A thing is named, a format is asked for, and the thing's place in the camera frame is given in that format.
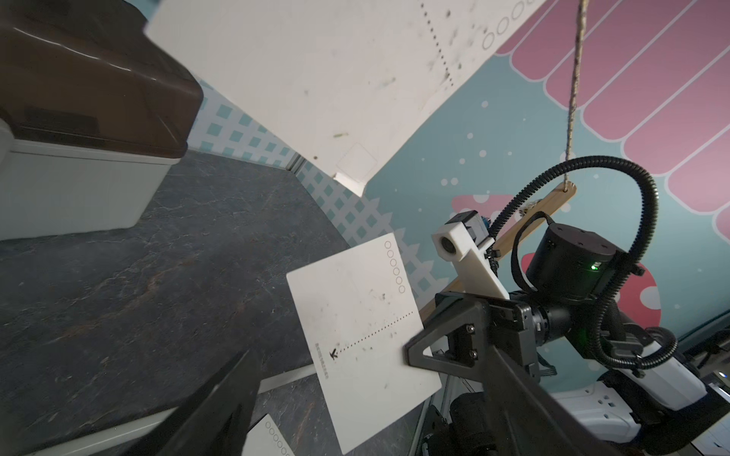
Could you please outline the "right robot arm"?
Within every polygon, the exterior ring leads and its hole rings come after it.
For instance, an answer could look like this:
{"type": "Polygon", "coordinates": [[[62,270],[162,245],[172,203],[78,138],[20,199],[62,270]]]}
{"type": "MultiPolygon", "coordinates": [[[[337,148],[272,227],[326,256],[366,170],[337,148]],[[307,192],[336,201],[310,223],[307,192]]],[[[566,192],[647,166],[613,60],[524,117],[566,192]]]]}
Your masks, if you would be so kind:
{"type": "Polygon", "coordinates": [[[644,275],[658,206],[646,169],[589,156],[537,176],[493,222],[468,211],[440,227],[433,243],[462,287],[435,296],[405,357],[482,389],[459,395],[447,414],[429,408],[417,454],[667,455],[728,414],[727,391],[701,380],[670,330],[644,328],[618,307],[627,280],[644,275]],[[637,184],[642,207],[631,247],[534,211],[523,227],[543,220],[547,229],[528,268],[511,249],[516,290],[506,290],[496,273],[500,231],[538,190],[586,168],[615,170],[637,184]]]}

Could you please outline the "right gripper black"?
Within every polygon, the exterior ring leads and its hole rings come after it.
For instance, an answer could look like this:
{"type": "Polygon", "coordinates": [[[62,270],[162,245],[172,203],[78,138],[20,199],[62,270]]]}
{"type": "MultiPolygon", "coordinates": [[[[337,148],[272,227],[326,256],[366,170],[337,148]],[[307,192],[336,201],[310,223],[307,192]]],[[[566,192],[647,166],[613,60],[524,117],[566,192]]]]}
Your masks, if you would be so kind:
{"type": "Polygon", "coordinates": [[[539,382],[541,367],[548,366],[537,352],[548,339],[547,316],[526,293],[510,293],[509,302],[490,306],[475,294],[439,293],[423,330],[405,345],[405,360],[414,368],[479,379],[490,341],[539,382]]]}

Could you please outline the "postcard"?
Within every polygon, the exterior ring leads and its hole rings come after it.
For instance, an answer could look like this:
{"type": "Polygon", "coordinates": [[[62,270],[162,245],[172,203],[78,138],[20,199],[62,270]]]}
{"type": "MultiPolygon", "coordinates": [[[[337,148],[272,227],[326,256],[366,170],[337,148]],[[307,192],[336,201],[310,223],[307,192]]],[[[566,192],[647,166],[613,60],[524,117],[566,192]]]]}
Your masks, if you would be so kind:
{"type": "Polygon", "coordinates": [[[394,234],[286,279],[343,453],[441,389],[439,374],[407,362],[423,324],[394,234]]]}
{"type": "Polygon", "coordinates": [[[266,414],[248,431],[241,455],[294,456],[295,454],[272,417],[266,414]]]}
{"type": "Polygon", "coordinates": [[[536,1],[164,1],[151,42],[355,194],[536,1]]]}

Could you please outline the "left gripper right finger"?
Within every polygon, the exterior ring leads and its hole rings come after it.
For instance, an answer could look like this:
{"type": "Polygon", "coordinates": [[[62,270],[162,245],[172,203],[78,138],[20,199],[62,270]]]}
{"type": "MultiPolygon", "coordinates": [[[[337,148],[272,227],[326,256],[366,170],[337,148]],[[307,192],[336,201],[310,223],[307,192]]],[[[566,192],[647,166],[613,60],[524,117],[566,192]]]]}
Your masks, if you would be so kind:
{"type": "Polygon", "coordinates": [[[486,419],[500,455],[616,455],[494,346],[481,355],[486,419]]]}

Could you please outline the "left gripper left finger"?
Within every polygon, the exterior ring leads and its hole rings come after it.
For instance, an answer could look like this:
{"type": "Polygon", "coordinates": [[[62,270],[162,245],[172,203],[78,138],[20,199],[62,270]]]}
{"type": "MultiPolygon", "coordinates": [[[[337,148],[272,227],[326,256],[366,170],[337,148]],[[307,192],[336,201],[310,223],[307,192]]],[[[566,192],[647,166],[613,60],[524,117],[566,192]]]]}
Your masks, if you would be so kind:
{"type": "Polygon", "coordinates": [[[262,382],[255,351],[234,355],[127,455],[241,455],[262,382]]]}

